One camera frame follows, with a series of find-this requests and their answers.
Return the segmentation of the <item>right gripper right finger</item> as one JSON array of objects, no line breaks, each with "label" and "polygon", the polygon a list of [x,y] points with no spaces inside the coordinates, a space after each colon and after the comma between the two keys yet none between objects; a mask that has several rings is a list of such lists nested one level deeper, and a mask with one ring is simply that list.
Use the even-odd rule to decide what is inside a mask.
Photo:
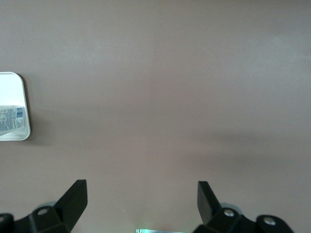
[{"label": "right gripper right finger", "polygon": [[195,233],[292,233],[281,218],[260,215],[251,221],[232,207],[222,207],[206,181],[197,186],[197,207],[202,219]]}]

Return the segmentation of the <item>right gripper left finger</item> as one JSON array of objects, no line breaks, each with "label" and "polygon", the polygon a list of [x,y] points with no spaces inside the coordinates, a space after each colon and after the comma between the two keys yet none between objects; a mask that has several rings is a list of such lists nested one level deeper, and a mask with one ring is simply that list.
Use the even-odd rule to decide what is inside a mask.
[{"label": "right gripper left finger", "polygon": [[52,206],[44,205],[15,220],[1,213],[2,233],[70,233],[87,207],[87,182],[77,180]]}]

